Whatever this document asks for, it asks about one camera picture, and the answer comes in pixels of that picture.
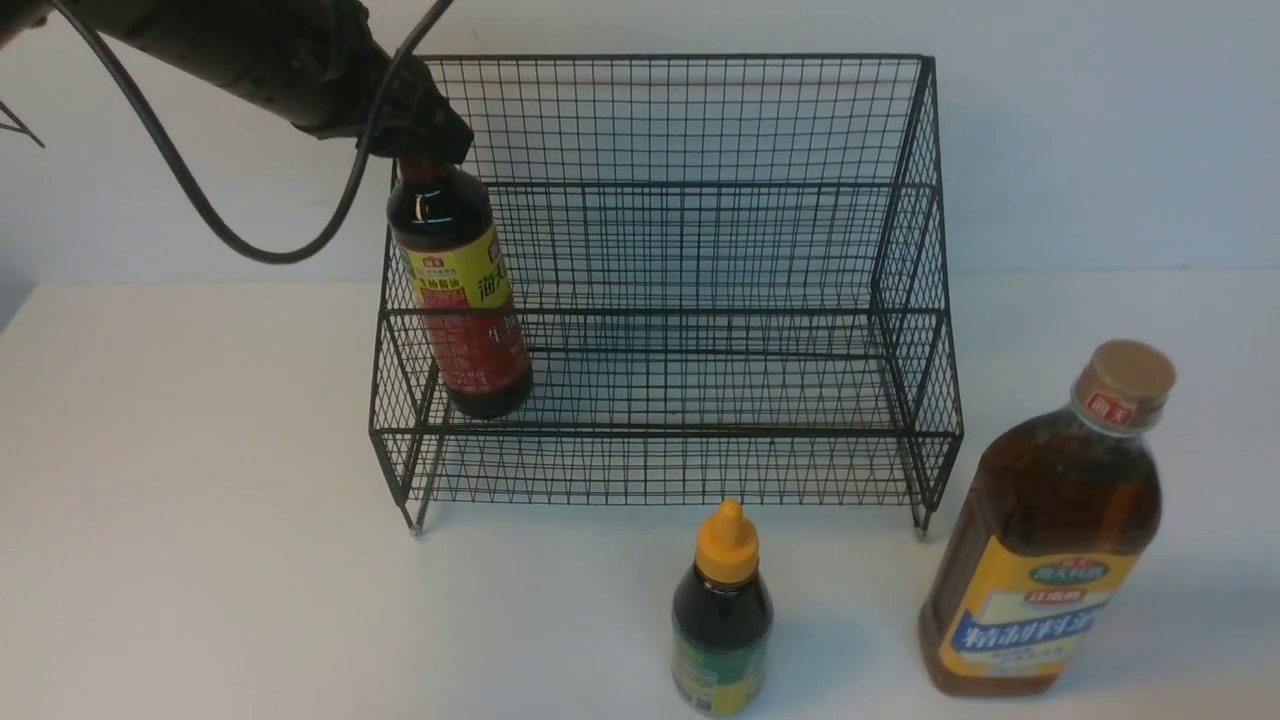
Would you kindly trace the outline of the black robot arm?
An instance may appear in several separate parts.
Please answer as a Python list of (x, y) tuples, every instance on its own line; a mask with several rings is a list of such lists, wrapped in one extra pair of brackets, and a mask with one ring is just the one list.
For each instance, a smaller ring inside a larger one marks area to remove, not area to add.
[(358, 1), (70, 1), (88, 28), (271, 113), (315, 138), (357, 138), (390, 81), (379, 158), (461, 164), (467, 122), (413, 56), (398, 68)]

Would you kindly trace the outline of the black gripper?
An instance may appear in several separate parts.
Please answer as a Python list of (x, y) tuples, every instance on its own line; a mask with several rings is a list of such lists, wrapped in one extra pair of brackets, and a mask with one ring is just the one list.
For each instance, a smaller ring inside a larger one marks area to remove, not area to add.
[(379, 158), (420, 158), (462, 164), (474, 131), (439, 90), (425, 60), (410, 55), (396, 64), (388, 55), (355, 59), (357, 146)]

